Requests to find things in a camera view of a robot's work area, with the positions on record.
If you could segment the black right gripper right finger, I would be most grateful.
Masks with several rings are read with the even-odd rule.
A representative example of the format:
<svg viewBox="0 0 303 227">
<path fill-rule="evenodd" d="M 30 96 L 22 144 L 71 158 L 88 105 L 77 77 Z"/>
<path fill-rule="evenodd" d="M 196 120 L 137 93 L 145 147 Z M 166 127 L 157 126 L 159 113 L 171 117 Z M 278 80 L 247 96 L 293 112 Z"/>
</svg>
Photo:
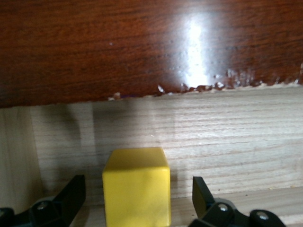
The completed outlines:
<svg viewBox="0 0 303 227">
<path fill-rule="evenodd" d="M 191 227 L 284 227 L 283 221 L 268 210 L 252 210 L 244 215 L 227 199 L 214 198 L 204 179 L 193 177 L 192 202 L 197 218 Z"/>
</svg>

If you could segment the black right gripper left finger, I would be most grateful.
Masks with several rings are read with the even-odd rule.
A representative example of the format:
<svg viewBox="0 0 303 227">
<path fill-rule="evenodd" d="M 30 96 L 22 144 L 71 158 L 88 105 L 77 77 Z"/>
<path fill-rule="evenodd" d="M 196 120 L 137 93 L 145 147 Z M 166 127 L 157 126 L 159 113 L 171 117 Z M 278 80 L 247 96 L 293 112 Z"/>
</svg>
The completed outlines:
<svg viewBox="0 0 303 227">
<path fill-rule="evenodd" d="M 0 225 L 2 227 L 68 227 L 85 199 L 85 176 L 76 175 L 54 198 L 38 201 L 24 212 L 15 214 L 12 208 L 1 208 Z"/>
</svg>

